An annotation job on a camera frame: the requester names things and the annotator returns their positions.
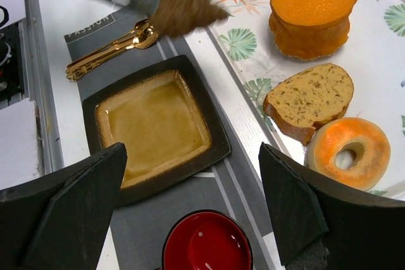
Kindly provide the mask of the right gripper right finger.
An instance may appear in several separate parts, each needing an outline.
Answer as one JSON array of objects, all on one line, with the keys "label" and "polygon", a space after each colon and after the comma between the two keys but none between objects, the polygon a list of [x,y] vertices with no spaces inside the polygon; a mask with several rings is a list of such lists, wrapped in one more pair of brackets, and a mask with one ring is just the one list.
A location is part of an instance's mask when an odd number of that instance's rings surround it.
[{"label": "right gripper right finger", "polygon": [[262,144],[259,165],[286,269],[403,269],[404,202],[356,190]]}]

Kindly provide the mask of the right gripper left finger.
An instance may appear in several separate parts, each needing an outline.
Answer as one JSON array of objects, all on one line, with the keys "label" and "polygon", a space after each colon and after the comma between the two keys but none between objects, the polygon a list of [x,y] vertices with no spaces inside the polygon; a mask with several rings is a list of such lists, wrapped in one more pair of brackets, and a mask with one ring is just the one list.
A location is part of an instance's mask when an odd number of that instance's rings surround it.
[{"label": "right gripper left finger", "polygon": [[1,269],[95,269],[126,162],[117,143],[1,190]]}]

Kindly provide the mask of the round orange cake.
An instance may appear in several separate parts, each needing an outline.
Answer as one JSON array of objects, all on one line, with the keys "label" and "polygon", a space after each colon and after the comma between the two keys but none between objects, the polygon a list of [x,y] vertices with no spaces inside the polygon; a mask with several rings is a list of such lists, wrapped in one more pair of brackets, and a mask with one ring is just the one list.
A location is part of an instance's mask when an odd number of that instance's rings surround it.
[{"label": "round orange cake", "polygon": [[270,30],[279,51],[303,61],[329,56],[348,40],[357,0],[270,0]]}]

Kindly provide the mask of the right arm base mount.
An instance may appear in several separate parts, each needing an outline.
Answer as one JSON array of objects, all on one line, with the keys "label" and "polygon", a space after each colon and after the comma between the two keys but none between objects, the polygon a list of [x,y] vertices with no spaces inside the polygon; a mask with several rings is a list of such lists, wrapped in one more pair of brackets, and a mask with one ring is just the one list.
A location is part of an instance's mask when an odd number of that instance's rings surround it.
[{"label": "right arm base mount", "polygon": [[25,93],[20,23],[9,22],[8,10],[1,6],[1,109],[21,101]]}]

